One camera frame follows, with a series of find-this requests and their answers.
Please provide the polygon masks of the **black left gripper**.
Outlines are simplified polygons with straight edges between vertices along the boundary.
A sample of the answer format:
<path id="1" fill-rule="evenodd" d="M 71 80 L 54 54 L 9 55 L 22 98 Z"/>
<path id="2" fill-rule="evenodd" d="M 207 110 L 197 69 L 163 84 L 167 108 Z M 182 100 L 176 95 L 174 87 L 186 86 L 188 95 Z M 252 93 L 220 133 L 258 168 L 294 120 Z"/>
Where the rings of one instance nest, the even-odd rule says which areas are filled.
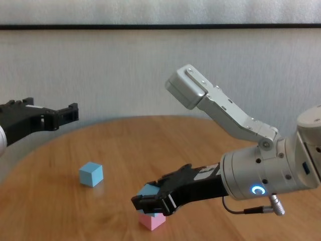
<path id="1" fill-rule="evenodd" d="M 7 146 L 42 131 L 56 131 L 60 126 L 79 120 L 77 103 L 67 108 L 52 110 L 35 106 L 34 98 L 9 100 L 1 104 L 1 127 L 4 130 Z"/>

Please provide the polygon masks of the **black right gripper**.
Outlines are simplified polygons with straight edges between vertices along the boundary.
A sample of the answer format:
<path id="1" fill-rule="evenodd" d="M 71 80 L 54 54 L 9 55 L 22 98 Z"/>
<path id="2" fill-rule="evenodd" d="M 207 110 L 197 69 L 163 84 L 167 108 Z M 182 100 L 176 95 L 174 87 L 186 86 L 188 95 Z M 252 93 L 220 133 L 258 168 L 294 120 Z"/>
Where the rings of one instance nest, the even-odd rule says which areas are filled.
<path id="1" fill-rule="evenodd" d="M 135 209 L 145 214 L 172 215 L 190 202 L 226 196 L 219 163 L 198 168 L 186 164 L 147 184 L 160 188 L 159 200 L 154 195 L 138 195 L 131 198 Z"/>

